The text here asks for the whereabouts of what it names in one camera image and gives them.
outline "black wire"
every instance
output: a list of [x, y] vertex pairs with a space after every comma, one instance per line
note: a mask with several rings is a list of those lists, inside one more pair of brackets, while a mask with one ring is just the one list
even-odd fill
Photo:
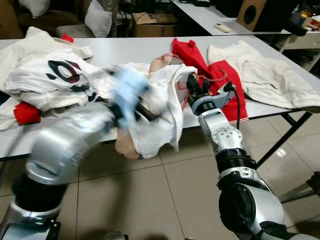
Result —
[[239, 128], [240, 128], [240, 99], [239, 99], [239, 95], [238, 95], [236, 89], [233, 89], [233, 92], [235, 94], [236, 104], [237, 104], [236, 129], [239, 130]]

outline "white desk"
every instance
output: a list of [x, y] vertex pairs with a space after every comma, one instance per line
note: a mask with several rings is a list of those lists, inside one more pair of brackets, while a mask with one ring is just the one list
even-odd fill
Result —
[[[236, 18], [227, 17], [218, 11], [214, 6], [195, 6], [191, 3], [178, 3], [172, 1], [178, 8], [185, 12], [196, 23], [203, 27], [212, 36], [221, 35], [259, 35], [259, 34], [291, 34], [287, 30], [281, 32], [253, 32], [236, 22]], [[231, 29], [230, 32], [222, 32], [214, 27], [215, 24], [222, 24]]]
[[[162, 54], [170, 52], [173, 37], [158, 38], [78, 38], [75, 44], [78, 46], [90, 46], [93, 50], [94, 57], [89, 61], [96, 66], [106, 66], [110, 64], [150, 63], [153, 59]], [[180, 41], [194, 40], [201, 51], [204, 59], [207, 56], [209, 44], [214, 44], [219, 48], [228, 47], [239, 40], [243, 40], [256, 48], [264, 57], [275, 58], [285, 61], [289, 64], [298, 75], [308, 82], [314, 89], [320, 91], [320, 81], [318, 78], [274, 50], [263, 41], [252, 35], [246, 36], [200, 36], [200, 37], [179, 37]], [[15, 40], [0, 40], [0, 49], [12, 44]], [[288, 109], [266, 105], [259, 102], [247, 100], [246, 109], [249, 118], [262, 118], [269, 115], [276, 115], [288, 112]], [[16, 145], [11, 156], [29, 154], [31, 147], [38, 132], [41, 128], [49, 126], [55, 119], [42, 119], [42, 122], [27, 126], [27, 131]], [[197, 118], [191, 113], [190, 109], [184, 111], [184, 128], [198, 126]], [[22, 127], [0, 131], [0, 158], [5, 153], [16, 136], [20, 133]], [[115, 131], [106, 135], [102, 141], [116, 139]]]

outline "cardboard box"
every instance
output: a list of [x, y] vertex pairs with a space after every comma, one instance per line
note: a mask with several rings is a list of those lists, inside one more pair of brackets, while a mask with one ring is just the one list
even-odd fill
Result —
[[133, 36], [136, 38], [176, 37], [181, 26], [172, 14], [132, 14]]

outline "metal table leg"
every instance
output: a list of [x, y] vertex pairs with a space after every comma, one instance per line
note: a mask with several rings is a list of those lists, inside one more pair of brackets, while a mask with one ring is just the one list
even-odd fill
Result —
[[264, 162], [275, 153], [275, 151], [284, 144], [288, 138], [290, 138], [310, 117], [312, 113], [306, 112], [298, 121], [295, 121], [288, 113], [284, 113], [281, 116], [292, 126], [283, 137], [261, 158], [257, 163], [257, 168], [259, 168]]

